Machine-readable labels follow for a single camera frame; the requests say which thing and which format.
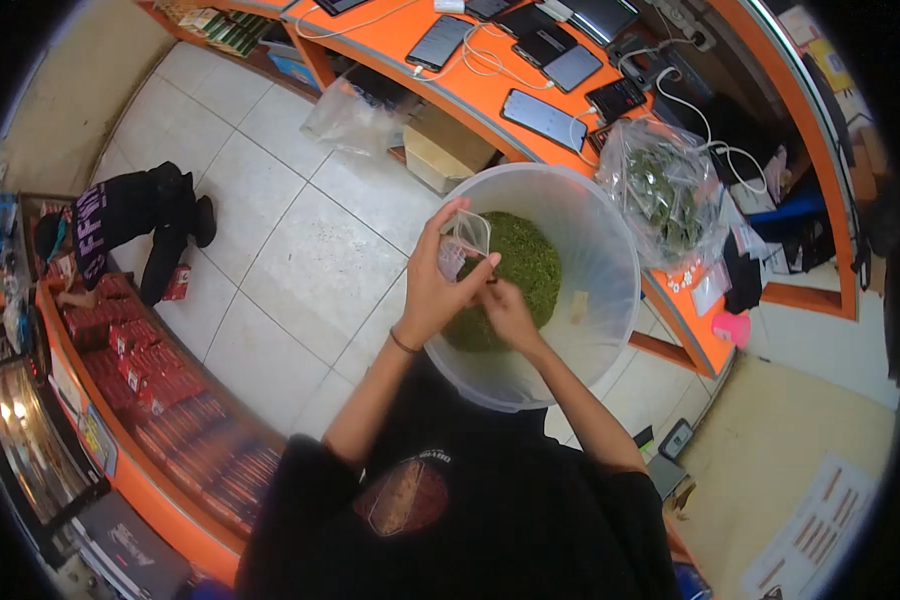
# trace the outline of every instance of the blue box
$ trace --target blue box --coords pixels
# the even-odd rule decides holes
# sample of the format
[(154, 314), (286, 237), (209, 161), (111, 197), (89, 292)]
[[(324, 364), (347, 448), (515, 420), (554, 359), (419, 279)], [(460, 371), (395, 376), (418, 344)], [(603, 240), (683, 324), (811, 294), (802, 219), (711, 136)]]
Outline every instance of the blue box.
[(316, 90), (320, 89), (320, 86), (317, 85), (317, 79), (305, 64), (297, 62), (296, 60), (291, 60), (286, 56), (278, 56), (273, 52), (267, 52), (266, 55), (284, 75), (288, 75), (300, 83), (306, 84)]

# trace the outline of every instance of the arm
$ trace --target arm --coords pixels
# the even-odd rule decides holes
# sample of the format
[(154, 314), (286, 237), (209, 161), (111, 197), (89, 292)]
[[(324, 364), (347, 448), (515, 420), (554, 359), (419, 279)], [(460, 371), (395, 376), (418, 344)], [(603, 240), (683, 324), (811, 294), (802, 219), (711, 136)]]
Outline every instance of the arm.
[(71, 292), (60, 292), (56, 295), (56, 305), (60, 308), (63, 306), (79, 306), (80, 308), (96, 308), (97, 307), (97, 291), (90, 290), (84, 294), (73, 294)]
[(647, 473), (627, 430), (540, 337), (520, 288), (498, 279), (480, 291), (480, 301), (497, 335), (540, 373), (583, 451), (614, 471)]
[(469, 207), (468, 198), (454, 198), (427, 221), (407, 263), (407, 302), (403, 317), (350, 398), (323, 434), (323, 444), (355, 471), (363, 468), (384, 424), (397, 388), (413, 359), (400, 345), (418, 352), (439, 333), (477, 292), (486, 287), (500, 262), (494, 252), (460, 282), (447, 281), (437, 268), (441, 228)]

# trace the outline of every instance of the plastic bag on floor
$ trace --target plastic bag on floor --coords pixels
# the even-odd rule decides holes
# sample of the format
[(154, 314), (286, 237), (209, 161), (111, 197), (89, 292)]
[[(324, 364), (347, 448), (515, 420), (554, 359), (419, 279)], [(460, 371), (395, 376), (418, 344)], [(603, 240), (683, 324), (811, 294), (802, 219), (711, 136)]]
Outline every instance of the plastic bag on floor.
[(702, 143), (649, 119), (610, 130), (594, 179), (623, 214), (644, 267), (682, 273), (721, 256), (720, 180)]
[(364, 66), (330, 84), (300, 131), (334, 150), (382, 157), (403, 133), (418, 96)]

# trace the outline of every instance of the graphic print on t-shirt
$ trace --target graphic print on t-shirt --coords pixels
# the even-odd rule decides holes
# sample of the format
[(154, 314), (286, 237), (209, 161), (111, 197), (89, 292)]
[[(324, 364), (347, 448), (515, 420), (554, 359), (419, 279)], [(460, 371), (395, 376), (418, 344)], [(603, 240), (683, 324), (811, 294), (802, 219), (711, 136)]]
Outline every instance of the graphic print on t-shirt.
[(76, 268), (80, 270), (83, 286), (87, 290), (97, 287), (97, 282), (107, 270), (108, 247), (101, 221), (106, 206), (107, 193), (102, 183), (87, 189), (73, 203), (73, 250)]
[(450, 459), (443, 452), (433, 452), (400, 462), (354, 501), (354, 512), (381, 538), (425, 527), (446, 509), (444, 476), (422, 457), (434, 456), (444, 462)]

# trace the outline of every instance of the small plastic bag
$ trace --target small plastic bag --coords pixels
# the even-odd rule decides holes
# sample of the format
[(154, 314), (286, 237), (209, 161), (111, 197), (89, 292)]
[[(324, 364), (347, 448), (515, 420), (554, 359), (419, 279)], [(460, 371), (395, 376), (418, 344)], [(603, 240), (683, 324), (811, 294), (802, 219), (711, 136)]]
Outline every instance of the small plastic bag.
[(723, 260), (717, 261), (706, 276), (690, 291), (693, 306), (696, 308), (696, 316), (703, 317), (717, 304), (717, 301), (731, 291), (733, 283), (727, 273), (727, 265)]
[(467, 210), (456, 211), (453, 236), (466, 251), (489, 257), (491, 254), (491, 222)]
[(334, 150), (384, 157), (403, 132), (419, 97), (396, 83), (355, 67), (337, 77), (313, 106), (300, 132)]
[(643, 267), (682, 274), (720, 258), (720, 181), (703, 140), (651, 119), (613, 124), (594, 180), (620, 210)]
[(457, 210), (444, 226), (436, 255), (436, 268), (447, 282), (456, 282), (467, 257), (487, 257), (491, 253), (491, 223), (478, 214)]

